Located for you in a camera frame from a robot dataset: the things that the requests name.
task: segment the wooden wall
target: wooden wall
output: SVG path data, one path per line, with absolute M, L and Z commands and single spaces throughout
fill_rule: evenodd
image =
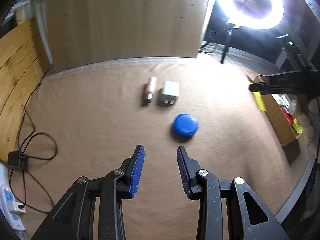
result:
M 196 57 L 206 0 L 46 0 L 55 71 L 132 57 Z
M 14 150 L 24 105 L 49 67 L 33 18 L 0 39 L 0 159 L 4 162 Z

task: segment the red object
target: red object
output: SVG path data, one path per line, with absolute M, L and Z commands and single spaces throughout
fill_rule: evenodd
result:
M 284 109 L 284 106 L 280 107 L 282 113 L 284 114 L 284 116 L 286 117 L 286 119 L 288 120 L 288 122 L 293 125 L 293 118 L 290 114 L 287 113 L 287 111 Z

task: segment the ring light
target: ring light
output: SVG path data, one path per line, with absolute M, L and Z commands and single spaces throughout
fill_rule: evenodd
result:
M 271 0 L 271 12 L 263 19 L 255 19 L 237 10 L 233 0 L 217 0 L 229 17 L 228 22 L 236 26 L 247 26 L 252 29 L 270 29 L 277 26 L 282 20 L 284 9 L 282 0 Z

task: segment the yellow tag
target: yellow tag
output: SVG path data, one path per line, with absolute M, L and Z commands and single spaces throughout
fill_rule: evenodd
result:
M 264 102 L 263 102 L 263 99 L 262 99 L 260 92 L 253 92 L 252 94 L 254 96 L 254 99 L 256 100 L 258 109 L 260 111 L 266 112 L 267 109 L 266 109 L 266 106 L 264 105 Z

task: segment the floor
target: floor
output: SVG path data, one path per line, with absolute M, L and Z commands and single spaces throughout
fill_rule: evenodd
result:
M 127 239 L 191 240 L 199 202 L 189 201 L 183 192 L 176 160 L 177 147 L 183 145 L 190 158 L 219 178 L 244 178 L 275 214 L 296 186 L 309 153 L 302 150 L 293 156 L 283 151 L 248 91 L 246 74 L 255 75 L 200 54 L 197 59 L 115 60 L 51 75 L 32 97 L 28 111 L 37 131 L 56 139 L 59 152 L 49 162 L 31 160 L 30 172 L 57 202 L 78 177 L 104 176 L 142 144 L 146 158 L 139 190 L 134 199 L 123 201 Z M 179 82 L 178 102 L 142 106 L 149 76 L 158 78 L 157 95 L 163 81 Z M 190 140 L 171 132 L 173 119 L 181 113 L 199 120 Z M 29 130 L 25 122 L 21 137 Z M 52 145 L 37 138 L 26 153 L 50 156 Z M 26 181 L 28 203 L 50 210 L 39 186 L 29 177 Z M 21 174 L 15 172 L 12 182 L 23 197 Z M 31 236 L 45 215 L 27 208 L 21 218 Z
M 220 62 L 222 57 L 222 52 L 216 51 L 214 53 L 211 53 L 210 56 L 216 59 L 218 62 Z M 226 55 L 224 64 L 221 65 L 221 67 L 225 66 L 226 64 L 235 66 L 240 70 L 250 71 L 250 72 L 258 73 L 265 76 L 279 72 L 276 68 L 273 68 L 258 60 L 243 57 L 243 56 L 230 55 L 230 54 Z

